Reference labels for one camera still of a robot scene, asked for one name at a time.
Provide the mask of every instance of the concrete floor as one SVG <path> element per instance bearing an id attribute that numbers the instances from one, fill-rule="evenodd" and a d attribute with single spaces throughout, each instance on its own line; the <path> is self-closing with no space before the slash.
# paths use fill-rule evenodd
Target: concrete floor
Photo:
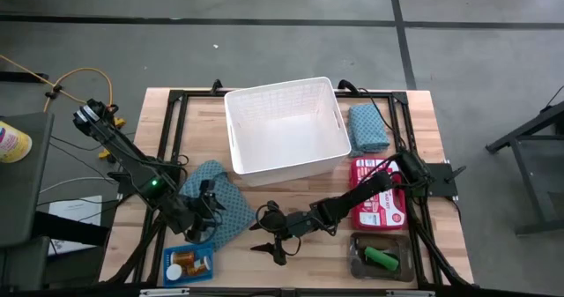
<path id="1" fill-rule="evenodd" d="M 405 20 L 561 22 L 564 0 L 400 0 Z M 390 0 L 0 0 L 2 11 L 111 16 L 245 19 L 393 20 Z M 468 169 L 457 178 L 466 245 L 475 281 L 483 287 L 564 294 L 564 233 L 516 238 L 516 226 L 535 222 L 512 153 L 492 156 L 484 146 L 535 116 L 564 80 L 561 30 L 407 29 L 418 89 L 430 90 L 448 159 Z M 405 89 L 395 28 L 320 26 L 128 26 L 0 23 L 0 53 L 57 78 L 82 66 L 104 70 L 115 102 L 134 131 L 145 88 L 153 86 L 249 87 L 327 76 L 373 89 Z M 0 70 L 10 70 L 0 63 Z M 106 100 L 104 81 L 85 73 L 64 84 L 79 98 Z M 36 85 L 0 85 L 0 114 L 41 111 Z M 82 146 L 94 142 L 74 128 L 76 105 L 55 102 L 53 134 Z M 101 169 L 95 152 L 71 150 Z M 43 180 L 95 176 L 51 149 Z M 41 201 L 82 197 L 115 188 L 77 182 L 42 195 Z M 105 215 L 109 223 L 111 214 Z M 101 252 L 74 259 L 91 261 Z M 50 281 L 94 268 L 56 264 Z"/>

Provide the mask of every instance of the wooden table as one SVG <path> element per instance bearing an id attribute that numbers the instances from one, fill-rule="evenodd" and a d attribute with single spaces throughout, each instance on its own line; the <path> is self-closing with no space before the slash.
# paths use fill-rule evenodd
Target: wooden table
<path id="1" fill-rule="evenodd" d="M 157 153 L 169 90 L 168 88 L 147 89 L 135 136 L 135 144 L 147 155 Z M 430 92 L 408 91 L 407 94 L 419 155 L 427 162 L 444 161 L 441 136 Z M 366 103 L 366 99 L 338 100 L 345 121 L 350 106 Z M 387 103 L 384 100 L 377 100 L 377 104 L 389 123 L 390 112 Z M 404 135 L 404 120 L 399 108 L 397 115 L 400 131 Z M 261 204 L 266 204 L 268 200 L 275 200 L 283 212 L 307 211 L 308 204 L 325 197 L 339 196 L 349 190 L 351 164 L 349 159 L 343 161 L 329 174 L 261 187 L 246 186 L 233 173 L 223 98 L 190 98 L 185 122 L 181 154 L 189 157 L 189 164 L 186 166 L 188 172 L 193 172 L 207 160 L 219 161 L 229 172 L 232 182 L 240 187 L 249 204 L 255 209 Z M 174 136 L 175 128 L 176 124 L 173 121 L 170 137 Z M 172 138 L 168 142 L 166 159 L 169 159 L 171 148 Z M 385 158 L 394 152 L 395 148 L 390 146 L 386 153 L 377 156 Z M 430 198 L 428 203 L 436 244 L 458 273 L 472 282 L 456 208 L 442 198 Z M 145 206 L 138 197 L 132 197 L 117 209 L 100 280 L 114 275 L 135 248 L 141 234 L 144 216 Z M 297 256 L 289 256 L 286 266 L 278 266 L 272 261 L 272 256 L 249 250 L 252 246 L 273 241 L 272 234 L 263 230 L 245 231 L 215 254 L 214 280 L 195 283 L 192 286 L 300 288 L 414 288 L 417 286 L 415 280 L 404 283 L 354 278 L 346 262 L 349 236 L 352 232 L 354 230 L 351 218 L 347 217 L 339 224 L 335 237 L 324 232 L 307 234 L 302 238 L 300 253 Z M 165 248 L 185 244 L 181 234 L 174 235 L 170 229 L 167 230 Z M 292 251 L 292 243 L 287 245 L 287 250 Z M 422 243 L 420 246 L 425 273 L 431 280 L 428 253 Z M 150 247 L 147 250 L 144 278 L 151 268 L 152 252 L 153 247 Z"/>

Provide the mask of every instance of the green marker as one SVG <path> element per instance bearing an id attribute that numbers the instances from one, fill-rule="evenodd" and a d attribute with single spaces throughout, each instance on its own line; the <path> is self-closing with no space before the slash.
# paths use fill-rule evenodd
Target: green marker
<path id="1" fill-rule="evenodd" d="M 399 266 L 399 262 L 394 257 L 387 255 L 386 253 L 382 253 L 381 251 L 366 247 L 364 249 L 364 255 L 370 258 L 371 260 L 375 261 L 376 263 L 380 264 L 388 271 L 395 271 Z"/>

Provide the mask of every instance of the white storage bin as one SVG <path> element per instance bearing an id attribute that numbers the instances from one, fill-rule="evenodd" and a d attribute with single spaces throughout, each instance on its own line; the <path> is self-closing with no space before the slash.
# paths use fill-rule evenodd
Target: white storage bin
<path id="1" fill-rule="evenodd" d="M 225 106 L 233 168 L 249 186 L 330 172 L 351 151 L 327 78 L 233 91 Z"/>

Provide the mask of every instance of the red box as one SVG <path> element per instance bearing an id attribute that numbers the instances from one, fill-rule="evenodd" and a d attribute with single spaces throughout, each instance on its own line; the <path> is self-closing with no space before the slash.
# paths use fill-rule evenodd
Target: red box
<path id="1" fill-rule="evenodd" d="M 382 159 L 375 158 L 354 159 L 351 164 L 351 188 L 356 187 L 370 169 L 382 161 Z M 394 171 L 398 171 L 398 168 L 397 164 L 392 161 L 388 167 L 388 172 Z M 401 178 L 395 174 L 392 181 L 401 183 Z M 352 210 L 353 226 L 359 230 L 398 230 L 404 227 L 406 220 L 405 193 L 402 189 L 390 189 L 381 192 Z"/>

